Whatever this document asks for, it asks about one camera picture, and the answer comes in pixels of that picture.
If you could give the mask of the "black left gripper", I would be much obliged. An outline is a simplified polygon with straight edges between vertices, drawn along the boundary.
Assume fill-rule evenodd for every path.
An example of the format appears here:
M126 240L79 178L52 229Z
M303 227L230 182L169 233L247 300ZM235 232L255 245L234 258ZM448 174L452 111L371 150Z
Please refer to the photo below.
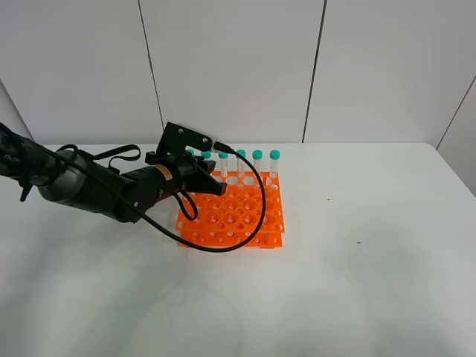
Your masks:
M145 162L155 168L159 187L165 193L225 194L227 184L218 182L211 175L216 166L214 160L204 160L201 156L191 156L188 152L164 156L147 152Z

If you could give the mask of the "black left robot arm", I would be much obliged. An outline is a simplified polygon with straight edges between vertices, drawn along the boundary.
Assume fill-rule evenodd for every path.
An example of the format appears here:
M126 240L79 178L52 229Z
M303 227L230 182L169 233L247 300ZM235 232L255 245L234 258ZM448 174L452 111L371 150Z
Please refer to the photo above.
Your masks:
M156 151L146 155L146 166L121 173L105 158L126 160L130 144L92 155L75 145L50 152L34 141L1 126L1 175L22 187L26 200L32 187L48 200L71 208L99 213L118 222L137 222L157 202L179 194L221 196L226 185L211 175L215 161L186 149L210 149L214 140L199 132L167 123Z

